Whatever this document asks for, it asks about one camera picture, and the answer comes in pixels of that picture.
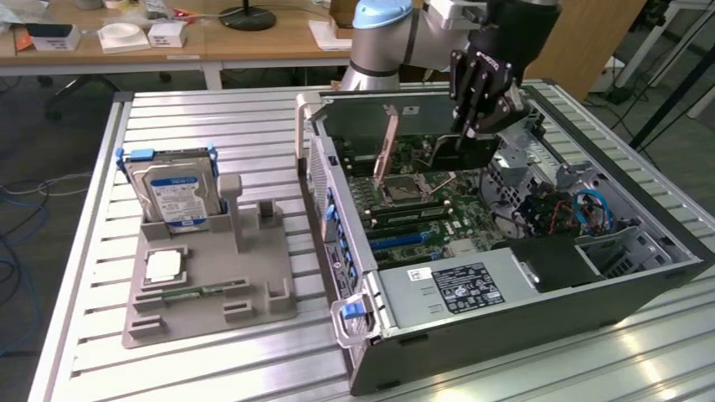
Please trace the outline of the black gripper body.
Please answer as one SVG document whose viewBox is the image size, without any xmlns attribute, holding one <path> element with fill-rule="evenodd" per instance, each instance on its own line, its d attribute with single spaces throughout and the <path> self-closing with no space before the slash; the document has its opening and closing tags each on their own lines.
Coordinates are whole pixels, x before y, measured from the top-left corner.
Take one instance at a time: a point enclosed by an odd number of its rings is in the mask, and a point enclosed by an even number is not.
<svg viewBox="0 0 715 402">
<path fill-rule="evenodd" d="M 479 28 L 470 31 L 470 54 L 487 56 L 494 64 L 509 64 L 515 80 L 523 80 L 561 12 L 558 1 L 473 1 L 467 19 Z"/>
</svg>

